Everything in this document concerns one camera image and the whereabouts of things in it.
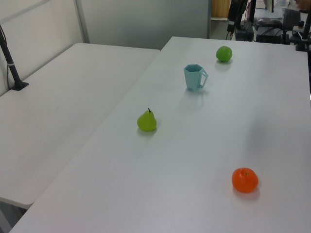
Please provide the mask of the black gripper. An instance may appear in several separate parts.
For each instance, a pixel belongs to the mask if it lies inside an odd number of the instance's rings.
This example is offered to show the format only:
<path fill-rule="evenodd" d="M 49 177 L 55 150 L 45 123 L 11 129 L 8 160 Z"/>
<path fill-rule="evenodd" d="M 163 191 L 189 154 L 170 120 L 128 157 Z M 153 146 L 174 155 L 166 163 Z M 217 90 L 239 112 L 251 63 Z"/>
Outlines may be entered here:
<path fill-rule="evenodd" d="M 227 19 L 228 25 L 227 25 L 227 31 L 228 32 L 234 32 L 241 31 L 241 19 L 242 15 L 246 8 L 246 1 L 245 0 L 232 0 L 229 7 L 229 12 Z"/>

